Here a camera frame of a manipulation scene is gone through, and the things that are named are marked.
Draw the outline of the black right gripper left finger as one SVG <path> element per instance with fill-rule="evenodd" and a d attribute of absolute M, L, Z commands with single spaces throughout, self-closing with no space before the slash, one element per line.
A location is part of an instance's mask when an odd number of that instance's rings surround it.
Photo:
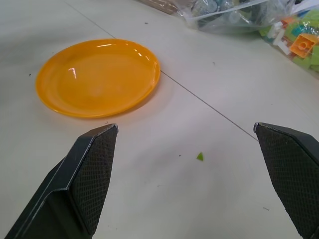
<path fill-rule="evenodd" d="M 108 192 L 118 126 L 79 136 L 46 175 L 7 239 L 90 239 Z"/>

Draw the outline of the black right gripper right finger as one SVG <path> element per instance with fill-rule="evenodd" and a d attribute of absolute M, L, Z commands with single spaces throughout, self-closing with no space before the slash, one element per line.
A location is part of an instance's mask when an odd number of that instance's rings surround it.
<path fill-rule="evenodd" d="M 319 237 L 319 142 L 268 123 L 254 125 L 272 185 L 299 235 Z"/>

